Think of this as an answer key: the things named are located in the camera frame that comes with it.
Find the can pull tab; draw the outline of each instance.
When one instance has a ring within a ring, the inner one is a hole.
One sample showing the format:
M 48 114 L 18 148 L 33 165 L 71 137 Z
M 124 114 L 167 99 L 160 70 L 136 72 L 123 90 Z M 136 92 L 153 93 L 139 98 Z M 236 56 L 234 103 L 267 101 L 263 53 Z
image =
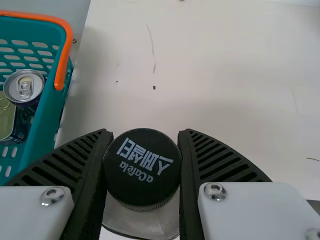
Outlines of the can pull tab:
M 17 90 L 24 100 L 30 99 L 34 90 L 34 79 L 31 76 L 24 76 L 17 81 Z

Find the black gripper pad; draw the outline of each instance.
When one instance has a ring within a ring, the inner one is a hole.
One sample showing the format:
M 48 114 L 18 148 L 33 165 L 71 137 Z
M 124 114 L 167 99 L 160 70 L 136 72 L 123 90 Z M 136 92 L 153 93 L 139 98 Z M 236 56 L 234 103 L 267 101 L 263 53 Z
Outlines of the black gripper pad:
M 98 240 L 107 195 L 102 159 L 113 139 L 105 129 L 81 136 L 43 156 L 6 186 L 68 187 L 74 208 L 60 240 Z
M 199 188 L 207 182 L 271 182 L 240 153 L 201 132 L 178 134 L 182 154 L 180 182 L 180 239 L 205 240 L 198 210 Z

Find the metal screw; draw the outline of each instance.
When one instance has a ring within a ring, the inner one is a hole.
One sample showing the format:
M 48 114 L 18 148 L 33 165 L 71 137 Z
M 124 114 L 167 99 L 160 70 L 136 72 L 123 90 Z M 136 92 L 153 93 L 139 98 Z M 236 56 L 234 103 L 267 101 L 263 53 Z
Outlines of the metal screw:
M 306 240 L 320 240 L 320 229 L 310 228 L 305 232 Z
M 60 202 L 65 194 L 66 192 L 62 187 L 50 187 L 41 194 L 39 201 L 42 206 L 50 206 Z
M 227 191 L 225 188 L 216 182 L 210 182 L 205 185 L 204 194 L 207 196 L 207 198 L 215 201 L 222 201 L 227 197 Z

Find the orange basket handle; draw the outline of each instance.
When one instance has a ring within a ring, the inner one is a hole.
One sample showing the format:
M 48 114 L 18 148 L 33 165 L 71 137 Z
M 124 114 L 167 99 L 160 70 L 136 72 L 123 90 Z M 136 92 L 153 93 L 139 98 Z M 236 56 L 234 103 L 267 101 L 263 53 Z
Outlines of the orange basket handle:
M 69 52 L 72 45 L 72 29 L 70 25 L 61 18 L 58 18 L 55 16 L 37 14 L 37 13 L 0 10 L 0 16 L 10 16 L 10 17 L 21 18 L 21 19 L 32 19 L 32 20 L 50 22 L 50 23 L 57 24 L 64 29 L 65 42 L 61 51 L 60 59 L 58 62 L 58 66 L 56 68 L 56 73 L 55 73 L 54 82 L 53 82 L 54 88 L 57 91 L 61 91 L 64 88 L 66 68 L 67 68 L 67 63 L 69 59 Z

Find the can lid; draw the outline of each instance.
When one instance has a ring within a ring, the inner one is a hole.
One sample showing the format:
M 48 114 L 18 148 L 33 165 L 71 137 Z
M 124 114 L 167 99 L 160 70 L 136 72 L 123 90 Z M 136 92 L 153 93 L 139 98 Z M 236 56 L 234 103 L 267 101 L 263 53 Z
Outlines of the can lid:
M 32 69 L 12 73 L 4 82 L 3 92 L 14 103 L 30 102 L 39 96 L 44 88 L 44 77 Z
M 149 128 L 121 134 L 103 157 L 108 191 L 131 209 L 168 201 L 180 184 L 181 163 L 177 145 Z

